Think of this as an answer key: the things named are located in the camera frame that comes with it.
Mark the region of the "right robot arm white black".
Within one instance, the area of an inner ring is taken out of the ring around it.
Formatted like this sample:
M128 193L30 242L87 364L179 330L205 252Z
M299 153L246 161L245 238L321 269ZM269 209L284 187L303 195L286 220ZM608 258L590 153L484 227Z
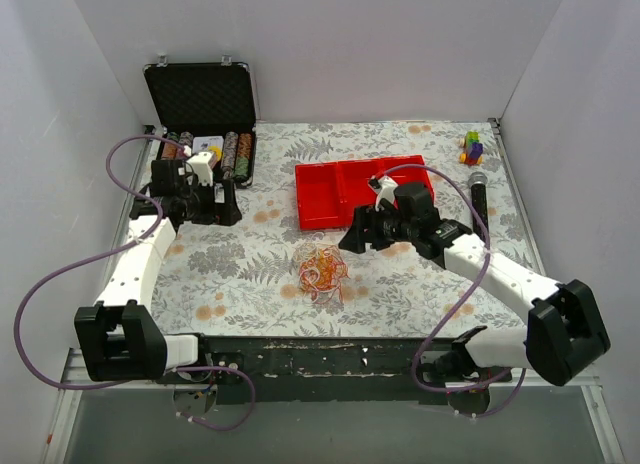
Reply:
M479 288L525 325L503 330L478 326L453 340L449 352L417 369L437 379L469 382L492 367L532 369L548 383L563 386L610 350L589 286L577 279L560 283L489 252L470 228L440 217L422 182L397 185L383 178L374 189L375 204L355 209L340 249L362 254L407 242L440 268L479 279Z

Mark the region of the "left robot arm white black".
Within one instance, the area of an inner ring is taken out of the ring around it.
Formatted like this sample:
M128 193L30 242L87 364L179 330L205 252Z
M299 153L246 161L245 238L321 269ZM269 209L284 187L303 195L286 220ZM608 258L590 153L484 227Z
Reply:
M147 193L131 209L127 242L91 307L81 307L74 327L89 377L95 382L157 380L178 368L193 384L213 370L196 334L164 334L151 301L165 254L185 223L232 226L239 222L235 184L217 180L217 157L200 152L185 161L155 160Z

